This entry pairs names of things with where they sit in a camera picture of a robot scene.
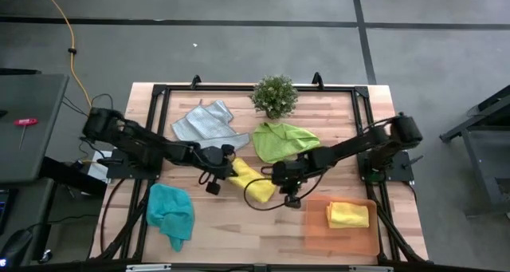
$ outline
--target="towel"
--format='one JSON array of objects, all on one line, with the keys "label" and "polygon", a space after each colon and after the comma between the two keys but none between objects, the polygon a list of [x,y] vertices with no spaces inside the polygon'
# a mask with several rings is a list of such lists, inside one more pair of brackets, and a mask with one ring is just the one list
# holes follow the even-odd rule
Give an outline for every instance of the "towel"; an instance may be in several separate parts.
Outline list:
[{"label": "towel", "polygon": [[259,124],[252,138],[258,157],[270,164],[320,145],[317,136],[290,124]]},{"label": "towel", "polygon": [[329,228],[366,228],[368,208],[352,203],[331,202],[326,208]]},{"label": "towel", "polygon": [[[252,169],[246,164],[246,162],[236,157],[232,162],[233,170],[237,173],[237,177],[229,177],[228,180],[231,183],[245,189],[246,184],[254,179],[263,178],[260,173]],[[248,187],[248,194],[251,195],[256,201],[260,203],[266,203],[273,195],[276,190],[276,186],[271,183],[271,180],[268,179],[266,181],[256,181],[251,183]]]},{"label": "towel", "polygon": [[147,222],[168,236],[172,248],[179,252],[184,240],[191,239],[194,210],[190,196],[182,189],[154,184],[149,195]]},{"label": "towel", "polygon": [[232,113],[223,101],[215,101],[207,107],[197,106],[186,116],[172,124],[179,140],[198,142],[201,147],[222,148],[223,144],[234,146],[235,150],[249,143],[249,134],[237,134],[230,126]]}]

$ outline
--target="potted plant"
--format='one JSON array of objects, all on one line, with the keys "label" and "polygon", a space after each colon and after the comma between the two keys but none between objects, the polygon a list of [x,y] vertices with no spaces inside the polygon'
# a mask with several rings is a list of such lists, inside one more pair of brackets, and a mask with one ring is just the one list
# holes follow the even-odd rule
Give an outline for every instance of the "potted plant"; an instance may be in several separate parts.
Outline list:
[{"label": "potted plant", "polygon": [[258,112],[264,111],[268,118],[276,120],[288,116],[296,108],[297,89],[292,86],[290,77],[265,76],[249,97]]}]

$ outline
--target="orange tray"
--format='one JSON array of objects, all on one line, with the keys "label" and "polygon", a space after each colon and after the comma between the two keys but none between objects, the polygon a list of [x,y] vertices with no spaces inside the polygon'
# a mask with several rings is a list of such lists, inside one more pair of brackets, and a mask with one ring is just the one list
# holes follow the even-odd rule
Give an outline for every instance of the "orange tray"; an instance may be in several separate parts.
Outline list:
[{"label": "orange tray", "polygon": [[[332,201],[366,206],[370,226],[368,228],[329,228],[326,207]],[[304,246],[310,250],[376,256],[379,253],[377,205],[369,199],[310,195],[306,202]]]}]

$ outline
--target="gray cloth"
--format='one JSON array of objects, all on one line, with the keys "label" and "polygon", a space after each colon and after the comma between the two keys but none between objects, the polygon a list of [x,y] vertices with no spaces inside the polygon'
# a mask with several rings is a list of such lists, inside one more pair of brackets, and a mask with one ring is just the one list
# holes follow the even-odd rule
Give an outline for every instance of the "gray cloth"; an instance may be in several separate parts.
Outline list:
[{"label": "gray cloth", "polygon": [[203,148],[230,144],[236,150],[249,143],[249,134],[238,135],[230,126],[232,113],[223,101],[215,101],[208,107],[199,105],[182,119],[172,124],[179,140],[198,142]]}]

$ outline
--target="red tool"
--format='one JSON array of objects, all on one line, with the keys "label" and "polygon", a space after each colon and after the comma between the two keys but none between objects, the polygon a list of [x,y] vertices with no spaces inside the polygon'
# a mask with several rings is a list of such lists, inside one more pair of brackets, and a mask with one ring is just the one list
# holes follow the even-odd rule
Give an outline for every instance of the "red tool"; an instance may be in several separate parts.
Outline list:
[{"label": "red tool", "polygon": [[16,120],[14,122],[14,125],[22,126],[23,127],[22,138],[19,141],[19,149],[20,150],[22,149],[22,143],[23,143],[23,138],[25,137],[26,127],[29,126],[29,125],[34,125],[36,123],[37,123],[37,119],[36,118],[20,119],[20,120]]}]

